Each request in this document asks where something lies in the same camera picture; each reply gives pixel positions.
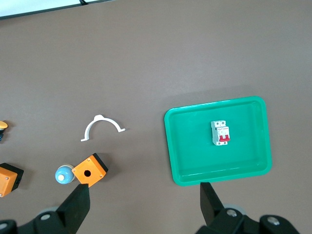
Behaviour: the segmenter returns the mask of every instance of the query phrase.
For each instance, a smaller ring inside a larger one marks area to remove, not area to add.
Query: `green tray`
[[[212,141],[211,121],[225,120],[228,145]],[[265,102],[260,97],[173,108],[165,115],[172,176],[180,186],[267,173],[272,167]]]

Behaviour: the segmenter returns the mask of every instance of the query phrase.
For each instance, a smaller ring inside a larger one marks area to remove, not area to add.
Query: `gray table surface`
[[[78,185],[54,179],[92,153],[111,159],[79,234],[192,234],[199,186],[173,180],[163,116],[183,105],[258,95],[273,157],[263,176],[214,183],[224,203],[311,232],[312,2],[116,0],[0,21],[1,162],[25,170],[0,199],[24,224]],[[103,114],[121,123],[87,124]]]

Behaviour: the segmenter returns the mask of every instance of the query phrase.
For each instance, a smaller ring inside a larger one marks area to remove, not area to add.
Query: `circuit breaker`
[[[213,143],[217,146],[227,145],[230,141],[229,127],[225,120],[211,121]]]

